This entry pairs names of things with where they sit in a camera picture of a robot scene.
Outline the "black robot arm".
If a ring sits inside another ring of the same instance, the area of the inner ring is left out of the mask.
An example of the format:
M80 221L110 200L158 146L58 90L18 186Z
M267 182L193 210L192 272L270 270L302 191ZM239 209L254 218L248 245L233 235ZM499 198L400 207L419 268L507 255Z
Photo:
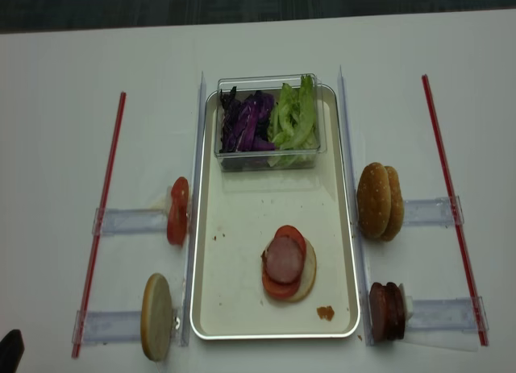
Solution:
M15 373L25 351L23 336L13 329L0 341L0 372Z

